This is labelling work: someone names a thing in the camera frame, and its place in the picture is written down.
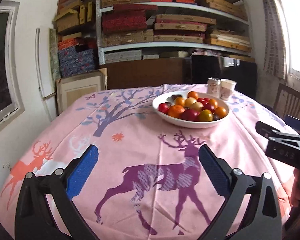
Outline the person right hand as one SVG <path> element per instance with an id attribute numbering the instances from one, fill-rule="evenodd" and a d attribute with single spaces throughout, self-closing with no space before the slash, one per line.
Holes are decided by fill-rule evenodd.
<path id="1" fill-rule="evenodd" d="M 300 186 L 298 185 L 299 178 L 300 178 L 300 170 L 295 168 L 293 173 L 294 173 L 294 182 L 293 182 L 292 192 L 290 195 L 290 204 L 293 207 L 298 207 L 298 205 L 300 204 Z"/>

